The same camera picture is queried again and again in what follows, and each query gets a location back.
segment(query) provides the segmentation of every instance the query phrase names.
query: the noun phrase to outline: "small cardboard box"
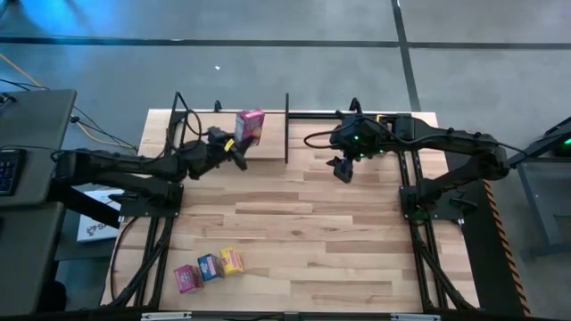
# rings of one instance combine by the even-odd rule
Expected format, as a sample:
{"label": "small cardboard box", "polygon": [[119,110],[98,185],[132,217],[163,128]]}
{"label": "small cardboard box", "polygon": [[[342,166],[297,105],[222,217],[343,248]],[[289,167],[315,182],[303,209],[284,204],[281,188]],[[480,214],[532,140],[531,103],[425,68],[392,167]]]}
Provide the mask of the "small cardboard box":
{"label": "small cardboard box", "polygon": [[224,268],[225,276],[230,276],[238,272],[244,272],[244,267],[242,266],[240,255],[234,248],[228,247],[226,249],[220,250],[220,258],[222,260],[222,267]]}
{"label": "small cardboard box", "polygon": [[237,143],[254,137],[252,146],[260,144],[261,129],[265,118],[264,111],[257,108],[253,111],[242,111],[236,115],[236,127],[234,128],[234,140]]}
{"label": "small cardboard box", "polygon": [[174,270],[180,293],[197,292],[204,287],[198,267],[184,265]]}
{"label": "small cardboard box", "polygon": [[198,258],[198,267],[204,282],[224,277],[222,261],[214,254],[206,254]]}

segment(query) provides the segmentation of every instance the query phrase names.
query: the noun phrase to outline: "blue box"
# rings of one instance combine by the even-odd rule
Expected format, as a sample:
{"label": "blue box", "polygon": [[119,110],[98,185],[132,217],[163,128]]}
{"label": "blue box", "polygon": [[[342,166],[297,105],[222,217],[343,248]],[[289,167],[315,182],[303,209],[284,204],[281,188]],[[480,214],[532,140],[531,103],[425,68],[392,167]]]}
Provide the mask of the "blue box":
{"label": "blue box", "polygon": [[198,258],[198,268],[204,282],[224,277],[222,262],[216,255],[206,254]]}

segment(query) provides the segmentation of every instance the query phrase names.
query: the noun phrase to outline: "yellow box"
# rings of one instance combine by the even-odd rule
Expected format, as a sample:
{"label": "yellow box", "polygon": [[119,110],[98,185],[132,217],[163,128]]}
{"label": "yellow box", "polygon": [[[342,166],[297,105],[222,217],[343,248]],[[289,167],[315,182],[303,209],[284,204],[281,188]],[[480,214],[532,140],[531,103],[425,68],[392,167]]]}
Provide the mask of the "yellow box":
{"label": "yellow box", "polygon": [[226,276],[237,272],[244,272],[240,255],[234,248],[228,247],[220,250],[220,259],[222,260],[222,267],[224,268],[224,274]]}

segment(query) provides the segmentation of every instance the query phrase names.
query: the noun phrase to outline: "keyboard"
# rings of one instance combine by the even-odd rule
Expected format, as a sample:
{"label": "keyboard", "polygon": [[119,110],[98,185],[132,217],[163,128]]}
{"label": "keyboard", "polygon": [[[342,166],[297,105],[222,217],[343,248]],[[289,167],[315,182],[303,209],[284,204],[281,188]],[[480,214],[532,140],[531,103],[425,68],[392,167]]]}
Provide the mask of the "keyboard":
{"label": "keyboard", "polygon": [[13,196],[20,180],[20,173],[26,162],[26,150],[9,149],[0,151],[0,197]]}

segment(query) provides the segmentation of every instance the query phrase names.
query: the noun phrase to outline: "desk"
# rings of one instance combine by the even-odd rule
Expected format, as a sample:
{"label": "desk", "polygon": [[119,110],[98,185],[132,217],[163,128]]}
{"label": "desk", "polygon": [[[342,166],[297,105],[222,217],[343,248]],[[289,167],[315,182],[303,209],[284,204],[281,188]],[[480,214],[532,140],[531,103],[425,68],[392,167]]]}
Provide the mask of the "desk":
{"label": "desk", "polygon": [[[40,90],[8,94],[17,101],[2,107],[0,146],[61,148],[76,92]],[[52,263],[64,208],[58,202],[44,204],[54,168],[52,151],[27,150],[16,194],[0,197],[0,217],[4,221],[0,229],[1,315],[34,313],[45,282],[52,272],[55,274]]]}
{"label": "desk", "polygon": [[[149,111],[143,153],[152,156],[161,149],[165,118],[161,114],[169,112]],[[434,113],[413,115],[437,126]],[[204,117],[208,121],[216,117],[226,124],[234,115]],[[266,151],[264,140],[281,135],[268,129],[278,127],[283,119],[271,117],[264,124],[261,146],[252,152],[256,148]],[[302,141],[336,124],[338,120],[290,120],[287,165],[276,150],[274,160],[250,160],[246,172],[226,163],[199,181],[184,181],[185,197],[170,241],[161,309],[421,311],[410,231],[398,201],[397,157],[388,153],[355,163],[352,183],[340,182],[325,164],[338,152],[311,150]],[[327,139],[312,142],[328,144]],[[420,159],[425,177],[447,171],[443,152],[423,150]],[[140,218],[123,240],[114,271],[117,289],[127,284],[140,265],[148,225],[149,219]],[[435,221],[434,231],[443,270],[477,306],[459,228],[448,221]],[[206,284],[198,293],[178,293],[173,269],[195,265],[197,257],[216,254],[227,246],[240,251],[243,274]],[[147,300],[154,270],[149,276]],[[427,279],[436,302],[429,272]],[[102,303],[110,301],[108,289]]]}

